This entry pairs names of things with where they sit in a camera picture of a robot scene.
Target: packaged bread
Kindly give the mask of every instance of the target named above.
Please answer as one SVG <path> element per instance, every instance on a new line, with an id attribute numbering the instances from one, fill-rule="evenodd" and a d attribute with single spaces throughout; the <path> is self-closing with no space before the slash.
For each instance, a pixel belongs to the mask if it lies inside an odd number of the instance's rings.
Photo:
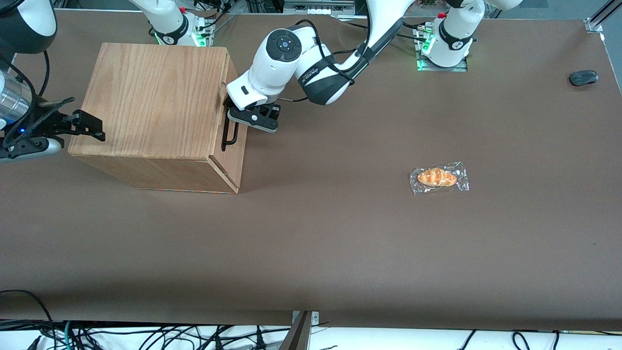
<path id="1" fill-rule="evenodd" d="M 462 162 L 417 168 L 411 173 L 414 194 L 434 191 L 469 191 L 467 171 Z"/>

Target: black metal handle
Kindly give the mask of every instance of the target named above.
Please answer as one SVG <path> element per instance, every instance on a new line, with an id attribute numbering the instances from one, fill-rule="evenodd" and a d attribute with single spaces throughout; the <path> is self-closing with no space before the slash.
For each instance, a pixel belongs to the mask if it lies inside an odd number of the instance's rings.
<path id="1" fill-rule="evenodd" d="M 226 116 L 225 117 L 225 129 L 223 130 L 223 142 L 220 146 L 223 152 L 227 149 L 227 146 L 231 146 L 238 140 L 238 129 L 239 129 L 239 123 L 236 122 L 235 130 L 233 132 L 233 139 L 227 141 L 227 137 L 229 137 L 229 118 Z"/>

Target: table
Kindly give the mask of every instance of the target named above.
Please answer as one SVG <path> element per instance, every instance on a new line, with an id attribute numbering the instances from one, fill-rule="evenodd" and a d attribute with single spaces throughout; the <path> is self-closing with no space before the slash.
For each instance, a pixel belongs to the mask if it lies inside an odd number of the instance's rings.
<path id="1" fill-rule="evenodd" d="M 69 109 L 101 42 L 152 42 L 140 13 L 57 14 L 46 97 Z M 242 73 L 298 19 L 237 16 L 215 44 Z M 312 19 L 332 50 L 363 40 Z M 237 196 L 137 190 L 65 151 L 3 165 L 0 288 L 58 319 L 622 329 L 622 98 L 603 42 L 580 21 L 490 20 L 478 38 L 467 73 L 418 72 L 400 38 L 334 105 L 283 103 L 276 134 L 249 132 Z M 17 65 L 38 85 L 42 62 Z M 600 81 L 571 87 L 583 69 Z M 413 196 L 409 172 L 451 161 L 470 192 Z M 0 317 L 38 312 L 16 298 Z"/>

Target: wooden drawer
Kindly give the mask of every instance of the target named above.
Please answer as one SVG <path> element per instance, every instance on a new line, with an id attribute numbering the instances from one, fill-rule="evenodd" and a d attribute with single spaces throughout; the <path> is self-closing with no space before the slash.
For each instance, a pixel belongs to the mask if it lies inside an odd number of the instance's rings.
<path id="1" fill-rule="evenodd" d="M 106 141 L 74 136 L 68 152 L 137 188 L 237 193 L 247 127 L 221 148 L 237 77 L 224 47 L 104 43 L 82 109 Z"/>

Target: black computer mouse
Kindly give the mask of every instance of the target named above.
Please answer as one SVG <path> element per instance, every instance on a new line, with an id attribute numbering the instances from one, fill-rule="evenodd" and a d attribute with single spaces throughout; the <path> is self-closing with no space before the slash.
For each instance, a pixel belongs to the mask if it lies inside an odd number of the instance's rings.
<path id="1" fill-rule="evenodd" d="M 598 73 L 593 70 L 580 70 L 570 74 L 570 83 L 576 87 L 594 84 L 598 81 Z"/>

